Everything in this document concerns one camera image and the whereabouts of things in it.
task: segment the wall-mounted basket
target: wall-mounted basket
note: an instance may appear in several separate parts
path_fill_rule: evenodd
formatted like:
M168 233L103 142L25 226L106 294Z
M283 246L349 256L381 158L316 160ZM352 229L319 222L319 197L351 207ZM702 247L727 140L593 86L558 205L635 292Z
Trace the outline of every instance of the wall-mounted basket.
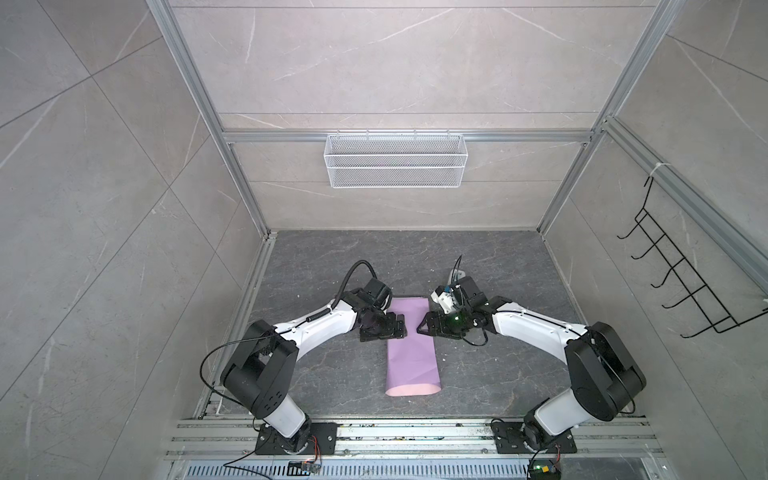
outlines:
M460 134L332 134L323 154L333 188L458 187L467 164Z

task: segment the purple paper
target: purple paper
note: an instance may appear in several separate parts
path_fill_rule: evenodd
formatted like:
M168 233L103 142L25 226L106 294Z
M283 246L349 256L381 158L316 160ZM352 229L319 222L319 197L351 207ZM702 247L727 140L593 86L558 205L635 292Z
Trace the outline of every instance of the purple paper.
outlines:
M435 342L431 336L416 333L429 311L429 300L393 298L387 311L406 316L408 335L404 339L387 340L386 394L411 396L439 392L442 387L437 372Z

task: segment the work surface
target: work surface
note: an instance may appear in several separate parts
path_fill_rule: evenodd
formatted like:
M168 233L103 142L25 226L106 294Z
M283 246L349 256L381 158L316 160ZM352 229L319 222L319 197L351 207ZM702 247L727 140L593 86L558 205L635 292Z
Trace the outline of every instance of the work surface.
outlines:
M460 254L461 268L489 298L577 322L536 232L307 230L278 233L250 321L284 322L321 307L361 258L395 295L428 296ZM368 279L360 267L348 288ZM358 335L337 336L296 364L290 395L310 415L523 415L570 385L562 363L517 339L490 335L487 345L470 346L435 338L442 391L389 397L386 341L361 343ZM481 343L482 333L468 338Z

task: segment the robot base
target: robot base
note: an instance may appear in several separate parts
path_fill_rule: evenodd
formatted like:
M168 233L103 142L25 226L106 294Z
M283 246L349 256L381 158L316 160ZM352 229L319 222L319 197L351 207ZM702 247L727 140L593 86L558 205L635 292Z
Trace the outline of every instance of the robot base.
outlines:
M523 422L493 422L491 430L496 441L497 453L531 453L525 446L525 437L521 431ZM571 435L571 430L566 430L558 435L545 453L557 453L555 444L560 445L560 453L576 453L576 444Z
M320 446L322 455L333 455L336 451L336 431L339 424L331 422L313 422L310 426L310 440L306 447L297 453L290 455L308 455L313 454L314 445L312 436L317 438L317 444ZM256 455L285 455L286 452L280 444L280 433L272 427L262 427L259 433L259 439L256 442Z

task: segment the zip tie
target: zip tie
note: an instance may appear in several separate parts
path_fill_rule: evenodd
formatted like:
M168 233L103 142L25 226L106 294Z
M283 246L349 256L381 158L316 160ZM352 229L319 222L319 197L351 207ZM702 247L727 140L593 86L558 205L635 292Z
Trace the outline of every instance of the zip tie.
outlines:
M657 163L656 163L656 166L654 167L654 169L653 169L653 170L651 170L651 171L650 171L650 173L648 174L648 177L653 177L653 175L654 175L654 172L656 171L656 169L658 169L658 168L659 168L660 166L662 166L662 165L667 165L668 167L671 167L671 166L672 166L672 164L665 164L664 162L657 162Z

